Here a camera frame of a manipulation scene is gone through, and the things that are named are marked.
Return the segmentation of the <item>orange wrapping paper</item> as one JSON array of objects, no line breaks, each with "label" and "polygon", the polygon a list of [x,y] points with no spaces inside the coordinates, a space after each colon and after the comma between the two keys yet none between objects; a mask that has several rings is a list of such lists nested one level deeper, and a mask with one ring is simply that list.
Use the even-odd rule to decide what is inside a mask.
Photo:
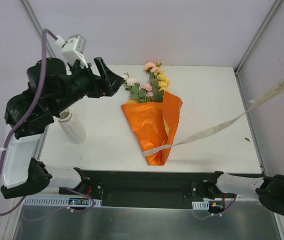
[{"label": "orange wrapping paper", "polygon": [[121,106],[142,151],[173,144],[182,104],[178,96],[165,92],[162,102],[129,100]]}]

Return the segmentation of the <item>cream printed ribbon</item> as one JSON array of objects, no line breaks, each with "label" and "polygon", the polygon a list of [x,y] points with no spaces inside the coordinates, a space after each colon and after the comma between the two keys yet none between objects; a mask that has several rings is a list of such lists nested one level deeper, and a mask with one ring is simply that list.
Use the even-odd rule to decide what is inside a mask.
[{"label": "cream printed ribbon", "polygon": [[204,138],[208,138],[210,136],[213,136],[215,134],[217,134],[218,132],[228,128],[229,126],[231,126],[232,124],[234,124],[239,118],[241,118],[242,116],[248,114],[249,112],[251,112],[252,110],[258,108],[260,105],[268,102],[269,100],[275,98],[276,96],[283,94],[284,93],[284,80],[274,84],[270,89],[268,89],[266,92],[264,92],[261,96],[259,96],[258,98],[256,98],[255,100],[253,100],[253,103],[251,104],[251,106],[242,114],[240,114],[239,116],[220,123],[216,126],[213,126],[211,128],[207,128],[205,130],[202,130],[200,132],[194,133],[191,136],[183,139],[182,141],[175,143],[175,144],[166,144],[166,145],[162,145],[159,147],[155,147],[149,150],[145,150],[143,151],[143,155],[145,157],[147,156],[151,156],[155,153],[158,153],[162,150],[165,149],[169,149],[178,145],[184,145],[184,144],[188,144],[191,142],[195,142]]}]

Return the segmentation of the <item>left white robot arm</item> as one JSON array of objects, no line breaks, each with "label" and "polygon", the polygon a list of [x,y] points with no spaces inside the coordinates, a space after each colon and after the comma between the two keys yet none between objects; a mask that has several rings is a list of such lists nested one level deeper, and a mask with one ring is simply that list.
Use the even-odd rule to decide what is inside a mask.
[{"label": "left white robot arm", "polygon": [[34,158],[47,126],[83,97],[111,97],[124,78],[111,71],[101,57],[95,58],[98,74],[81,67],[78,60],[66,64],[46,58],[27,70],[28,88],[12,97],[5,110],[8,140],[0,165],[0,191],[5,199],[29,196],[46,187],[67,187],[81,195],[87,190],[85,175],[77,167],[53,168]]}]

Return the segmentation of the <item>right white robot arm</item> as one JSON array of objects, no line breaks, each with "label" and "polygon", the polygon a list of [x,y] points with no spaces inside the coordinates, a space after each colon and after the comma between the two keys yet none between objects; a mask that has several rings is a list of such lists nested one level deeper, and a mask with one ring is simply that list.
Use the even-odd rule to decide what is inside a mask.
[{"label": "right white robot arm", "polygon": [[212,200],[222,193],[253,198],[268,210],[284,216],[284,175],[281,174],[250,178],[216,171],[208,181],[198,185],[197,191]]}]

